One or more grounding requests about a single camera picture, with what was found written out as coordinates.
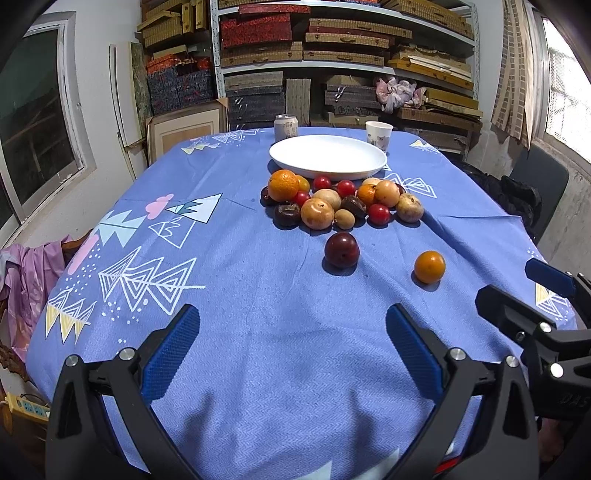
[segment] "white triangle pattern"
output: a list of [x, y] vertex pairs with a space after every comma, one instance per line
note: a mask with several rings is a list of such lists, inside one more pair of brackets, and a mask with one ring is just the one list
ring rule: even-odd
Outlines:
[[162, 272], [158, 270], [164, 257], [131, 267], [131, 262], [138, 255], [140, 249], [141, 246], [99, 272], [104, 301], [107, 301], [115, 287], [120, 285], [132, 312], [136, 311], [146, 294], [150, 294], [164, 312], [172, 315], [184, 290], [205, 288], [201, 285], [187, 285], [197, 258], [192, 258]]

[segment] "window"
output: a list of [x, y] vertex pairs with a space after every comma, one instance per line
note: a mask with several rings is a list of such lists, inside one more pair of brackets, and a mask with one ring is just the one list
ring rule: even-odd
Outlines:
[[82, 151], [88, 139], [77, 107], [74, 19], [74, 12], [40, 17], [0, 72], [1, 244], [87, 166]]
[[591, 83], [556, 27], [536, 14], [542, 80], [538, 136], [568, 147], [591, 163]]

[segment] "white plate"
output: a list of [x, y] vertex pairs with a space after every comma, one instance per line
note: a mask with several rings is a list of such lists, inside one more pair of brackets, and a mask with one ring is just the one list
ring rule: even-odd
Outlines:
[[269, 149], [281, 168], [313, 179], [327, 175], [331, 180], [370, 177], [386, 165], [386, 154], [367, 142], [335, 135], [303, 135], [286, 138]]

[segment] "curtain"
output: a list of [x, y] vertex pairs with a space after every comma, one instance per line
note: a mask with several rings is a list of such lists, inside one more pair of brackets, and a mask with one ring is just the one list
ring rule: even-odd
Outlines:
[[502, 0], [501, 74], [491, 122], [529, 148], [534, 119], [534, 61], [524, 0]]

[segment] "metal screw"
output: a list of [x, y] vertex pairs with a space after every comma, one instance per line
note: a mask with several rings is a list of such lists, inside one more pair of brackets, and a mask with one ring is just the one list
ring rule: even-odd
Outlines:
[[507, 358], [505, 358], [505, 362], [511, 368], [517, 368], [519, 366], [519, 360], [517, 360], [513, 355], [509, 355]]
[[451, 350], [449, 350], [449, 356], [457, 361], [465, 360], [466, 352], [461, 348], [452, 348]]
[[546, 322], [540, 322], [539, 327], [544, 333], [550, 333], [552, 331], [552, 327]]
[[550, 365], [550, 373], [553, 377], [560, 378], [564, 375], [564, 369], [560, 364]]
[[78, 355], [70, 355], [68, 358], [66, 358], [66, 365], [68, 367], [75, 367], [77, 363]]
[[122, 360], [131, 360], [135, 356], [135, 350], [132, 348], [124, 348], [119, 352], [119, 358]]

